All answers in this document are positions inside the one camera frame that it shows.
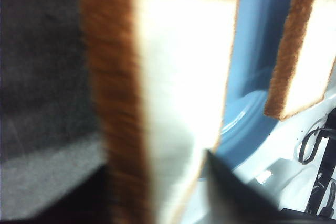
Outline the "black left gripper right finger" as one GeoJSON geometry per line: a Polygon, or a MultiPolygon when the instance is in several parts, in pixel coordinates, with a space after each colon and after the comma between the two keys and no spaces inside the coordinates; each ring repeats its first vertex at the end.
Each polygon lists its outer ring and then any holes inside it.
{"type": "Polygon", "coordinates": [[[304,212],[278,210],[244,184],[216,155],[206,151],[208,223],[335,223],[304,212]]]}

